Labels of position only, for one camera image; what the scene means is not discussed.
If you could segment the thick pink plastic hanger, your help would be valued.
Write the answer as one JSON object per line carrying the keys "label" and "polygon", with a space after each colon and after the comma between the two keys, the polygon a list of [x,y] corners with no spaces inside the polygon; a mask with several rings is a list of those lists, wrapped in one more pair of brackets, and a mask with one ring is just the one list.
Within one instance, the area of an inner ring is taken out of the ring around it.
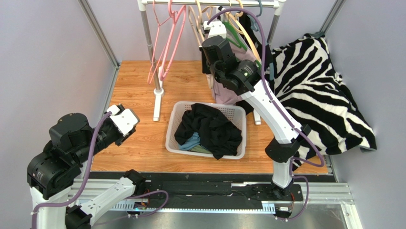
{"label": "thick pink plastic hanger", "polygon": [[167,8],[169,20],[172,23],[172,26],[160,58],[161,64],[159,65],[159,69],[161,72],[158,74],[158,76],[161,81],[164,81],[169,73],[170,67],[178,50],[186,21],[186,5],[182,5],[178,10],[172,10],[172,5],[173,1],[169,0],[167,3]]}

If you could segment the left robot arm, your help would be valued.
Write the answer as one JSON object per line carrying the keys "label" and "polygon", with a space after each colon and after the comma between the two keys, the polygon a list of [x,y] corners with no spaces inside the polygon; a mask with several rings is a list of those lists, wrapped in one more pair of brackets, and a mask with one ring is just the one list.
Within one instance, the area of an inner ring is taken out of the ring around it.
{"label": "left robot arm", "polygon": [[81,205],[93,156],[111,144],[120,146],[135,132],[139,118],[131,109],[107,111],[96,127],[85,115],[63,116],[50,130],[50,141],[27,168],[34,229],[90,229],[121,200],[145,192],[145,178],[131,169],[97,197]]}

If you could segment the black garment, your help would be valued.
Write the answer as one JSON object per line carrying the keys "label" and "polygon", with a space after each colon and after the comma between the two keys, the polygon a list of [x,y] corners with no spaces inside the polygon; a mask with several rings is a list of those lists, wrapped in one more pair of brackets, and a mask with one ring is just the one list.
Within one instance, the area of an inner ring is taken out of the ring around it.
{"label": "black garment", "polygon": [[200,138],[199,145],[217,160],[224,156],[236,156],[243,140],[242,131],[219,109],[201,103],[192,104],[191,109],[183,113],[174,138],[183,146],[194,134]]}

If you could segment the blue tank top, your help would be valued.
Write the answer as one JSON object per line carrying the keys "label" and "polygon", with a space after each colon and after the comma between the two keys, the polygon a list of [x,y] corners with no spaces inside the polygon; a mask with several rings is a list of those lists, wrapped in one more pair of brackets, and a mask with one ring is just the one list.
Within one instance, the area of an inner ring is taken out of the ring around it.
{"label": "blue tank top", "polygon": [[190,149],[200,144],[200,136],[198,132],[194,132],[193,135],[185,141],[184,144],[179,145],[179,149],[182,151],[189,151]]}

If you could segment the thin pink wire hanger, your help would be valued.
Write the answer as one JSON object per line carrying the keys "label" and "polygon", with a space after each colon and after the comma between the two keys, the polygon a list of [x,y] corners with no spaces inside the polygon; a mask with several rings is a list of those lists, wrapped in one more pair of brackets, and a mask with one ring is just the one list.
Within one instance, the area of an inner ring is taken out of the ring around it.
{"label": "thin pink wire hanger", "polygon": [[160,80],[161,76],[159,73],[159,67],[162,63],[165,63],[165,51],[167,50],[167,40],[168,36],[165,35],[165,27],[171,21],[171,13],[168,13],[167,10],[164,10],[163,7],[167,6],[168,1],[164,0],[163,5],[160,4],[160,0],[152,0],[152,10],[154,18],[156,20],[156,35],[155,40],[152,43],[152,63],[148,72],[147,82],[152,84],[155,80]]}

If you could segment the mauve tank top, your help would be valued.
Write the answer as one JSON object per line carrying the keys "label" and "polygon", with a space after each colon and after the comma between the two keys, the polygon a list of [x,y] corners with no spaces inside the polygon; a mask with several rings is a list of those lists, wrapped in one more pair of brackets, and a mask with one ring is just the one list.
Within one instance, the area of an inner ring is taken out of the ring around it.
{"label": "mauve tank top", "polygon": [[[230,46],[235,54],[236,58],[240,61],[242,60],[250,60],[255,62],[257,58],[255,57],[253,51],[249,48],[241,45],[241,47],[237,47],[236,45],[232,44],[231,42]],[[241,96],[238,96],[234,91],[228,90],[227,88],[224,88],[221,83],[218,83],[214,78],[213,78],[213,86],[212,86],[212,96],[215,99],[217,104],[228,104],[228,105],[234,105],[239,101],[242,101],[243,99]]]}

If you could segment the beige wooden hanger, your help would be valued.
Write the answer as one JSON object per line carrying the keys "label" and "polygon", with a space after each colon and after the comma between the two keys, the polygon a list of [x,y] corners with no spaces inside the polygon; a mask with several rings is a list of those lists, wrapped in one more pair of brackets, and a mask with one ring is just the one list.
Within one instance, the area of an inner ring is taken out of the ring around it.
{"label": "beige wooden hanger", "polygon": [[[206,37],[203,34],[203,30],[202,30],[203,29],[203,20],[204,20],[203,15],[205,13],[207,19],[210,19],[213,14],[213,9],[216,9],[216,7],[214,5],[209,5],[202,9],[199,0],[195,0],[194,3],[198,7],[197,14],[195,13],[193,7],[191,5],[189,5],[187,7],[187,15],[188,15],[190,27],[192,28],[192,31],[197,40],[198,48],[200,48],[202,45],[202,42],[205,40],[205,37]],[[205,74],[205,75],[206,75],[208,87],[209,87],[209,89],[212,89],[213,77],[210,74]]]}

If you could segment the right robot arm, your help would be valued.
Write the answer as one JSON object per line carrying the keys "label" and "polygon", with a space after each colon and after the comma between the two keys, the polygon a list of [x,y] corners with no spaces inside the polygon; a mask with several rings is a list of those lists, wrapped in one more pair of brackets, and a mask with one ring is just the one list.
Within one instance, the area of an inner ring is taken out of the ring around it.
{"label": "right robot arm", "polygon": [[214,79],[245,100],[272,130],[274,138],[265,148],[273,161],[272,183],[288,189],[293,180],[291,160],[307,140],[310,127],[301,125],[282,106],[255,62],[236,58],[228,40],[219,35],[208,38],[201,51]]}

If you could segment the green hanger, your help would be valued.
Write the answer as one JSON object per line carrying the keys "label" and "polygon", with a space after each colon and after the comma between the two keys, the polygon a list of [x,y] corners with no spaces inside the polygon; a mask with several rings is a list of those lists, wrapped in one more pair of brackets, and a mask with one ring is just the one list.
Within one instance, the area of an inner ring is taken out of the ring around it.
{"label": "green hanger", "polygon": [[255,62],[257,67],[261,67],[261,57],[259,56],[256,46],[251,38],[246,33],[243,34],[243,38],[243,36],[228,22],[223,21],[223,25],[227,29],[226,39],[230,43],[231,49],[237,60],[250,60]]}

